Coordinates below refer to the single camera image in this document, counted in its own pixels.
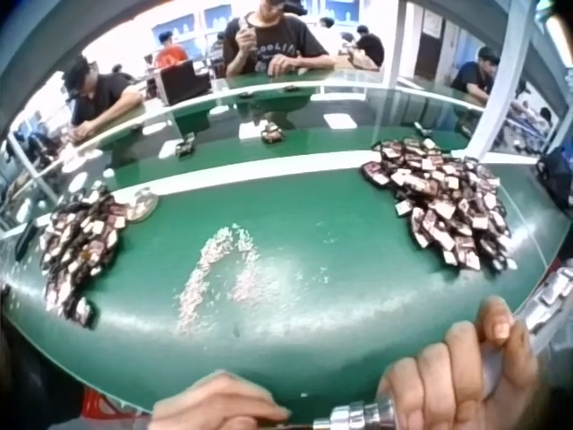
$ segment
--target person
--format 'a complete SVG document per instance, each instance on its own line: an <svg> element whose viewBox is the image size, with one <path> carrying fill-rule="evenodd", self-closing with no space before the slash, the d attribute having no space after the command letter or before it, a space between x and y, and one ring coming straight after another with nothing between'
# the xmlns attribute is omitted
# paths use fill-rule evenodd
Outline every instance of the person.
<svg viewBox="0 0 573 430"><path fill-rule="evenodd" d="M209 50L209 60L212 63L221 63L223 61L223 44L225 41L225 32L220 31L217 33L217 40Z"/></svg>
<svg viewBox="0 0 573 430"><path fill-rule="evenodd" d="M159 43L163 45L163 49L161 49L155 57L155 67L157 69L177 65L189 59L185 50L173 43L172 31L164 31L159 34L158 39Z"/></svg>
<svg viewBox="0 0 573 430"><path fill-rule="evenodd" d="M477 53L477 61L463 64L450 86L485 104L490 97L499 63L500 59L490 47L481 47Z"/></svg>
<svg viewBox="0 0 573 430"><path fill-rule="evenodd" d="M487 400L482 395L483 342L503 354L501 381ZM510 430L528 408L537 377L526 326L514 321L500 297L490 297L475 323L457 322L443 342L391 365L378 393L393 398L401 429ZM289 415L267 390L218 372L156 403L149 429L254 430L257 420L279 423Z"/></svg>
<svg viewBox="0 0 573 430"><path fill-rule="evenodd" d="M298 69L330 69L334 60L295 12L300 0L260 0L259 8L235 18L225 30L227 77L245 73L278 76Z"/></svg>
<svg viewBox="0 0 573 430"><path fill-rule="evenodd" d="M314 29L314 36L332 56L337 56L344 40L340 33L333 30L334 20L325 16L319 20L319 26Z"/></svg>
<svg viewBox="0 0 573 430"><path fill-rule="evenodd" d="M370 30L365 25L359 25L356 32L360 36L356 42L356 47L362 49L366 56L378 67L382 67L382 63L384 63L384 46L380 38L370 33Z"/></svg>
<svg viewBox="0 0 573 430"><path fill-rule="evenodd" d="M121 74L129 83L133 85L136 83L136 79L129 73L124 72L124 67L121 64L116 64L111 68L111 73Z"/></svg>
<svg viewBox="0 0 573 430"><path fill-rule="evenodd" d="M75 142L143 102L143 96L121 74L99 74L85 56L73 60L63 80L70 99L75 99L70 132Z"/></svg>

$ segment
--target small metal part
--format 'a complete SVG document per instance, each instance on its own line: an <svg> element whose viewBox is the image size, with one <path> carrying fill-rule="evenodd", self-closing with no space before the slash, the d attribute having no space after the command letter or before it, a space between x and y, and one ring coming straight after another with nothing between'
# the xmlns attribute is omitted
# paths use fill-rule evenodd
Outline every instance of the small metal part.
<svg viewBox="0 0 573 430"><path fill-rule="evenodd" d="M131 222L143 221L157 208L157 205L158 197L149 188L143 188L127 205L125 217Z"/></svg>

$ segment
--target fingernail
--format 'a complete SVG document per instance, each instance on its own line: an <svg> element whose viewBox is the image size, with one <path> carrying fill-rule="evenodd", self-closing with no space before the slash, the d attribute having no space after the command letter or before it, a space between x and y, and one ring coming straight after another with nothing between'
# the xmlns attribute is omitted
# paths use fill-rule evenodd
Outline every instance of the fingernail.
<svg viewBox="0 0 573 430"><path fill-rule="evenodd" d="M507 322L498 322L493 326L493 336L497 340L505 340L509 337L511 327Z"/></svg>
<svg viewBox="0 0 573 430"><path fill-rule="evenodd" d="M421 410L412 412L408 416L408 430L423 430L423 413Z"/></svg>

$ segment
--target metal shavings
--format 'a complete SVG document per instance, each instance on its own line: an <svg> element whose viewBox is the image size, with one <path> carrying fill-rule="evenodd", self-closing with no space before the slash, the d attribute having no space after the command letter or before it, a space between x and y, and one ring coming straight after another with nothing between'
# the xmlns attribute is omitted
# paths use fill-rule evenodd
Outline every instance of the metal shavings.
<svg viewBox="0 0 573 430"><path fill-rule="evenodd" d="M259 254L252 237L248 231L236 224L233 224L231 228L221 228L201 249L200 260L185 283L184 291L177 296L179 301L178 331L186 332L196 322L197 307L203 303L203 294L210 285L207 278L210 275L211 266L234 250L241 254L244 267L236 277L235 285L228 298L240 302L253 296L253 289L258 285ZM216 300L219 298L220 293L217 293Z"/></svg>

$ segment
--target black t-shirt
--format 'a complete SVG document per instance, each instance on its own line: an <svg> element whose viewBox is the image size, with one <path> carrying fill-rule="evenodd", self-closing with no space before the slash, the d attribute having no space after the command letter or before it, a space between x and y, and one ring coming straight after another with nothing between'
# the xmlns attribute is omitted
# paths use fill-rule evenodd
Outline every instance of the black t-shirt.
<svg viewBox="0 0 573 430"><path fill-rule="evenodd" d="M362 49L377 66L382 66L382 63L384 63L384 46L378 36L371 33L365 34L356 42L356 45Z"/></svg>
<svg viewBox="0 0 573 430"><path fill-rule="evenodd" d="M475 61L470 61L460 67L456 79L450 87L454 90L467 92L468 83L477 85L480 90L489 94L492 90L493 79L489 76L483 76L480 73L480 66Z"/></svg>
<svg viewBox="0 0 573 430"><path fill-rule="evenodd" d="M93 99L81 96L75 100L72 125L80 125L103 114L122 97L122 92L128 86L129 82L120 73L100 74Z"/></svg>
<svg viewBox="0 0 573 430"><path fill-rule="evenodd" d="M239 52L239 46L235 40L236 33L240 30L239 21L241 21L239 18L233 19L225 30L223 45L225 65L229 65ZM307 58L328 55L321 43L308 30L306 24L294 16L286 15L272 27L254 28L257 35L256 62L253 54L253 57L247 59L241 74L255 71L266 73L270 60L276 54L292 58L297 57L299 52L301 56Z"/></svg>

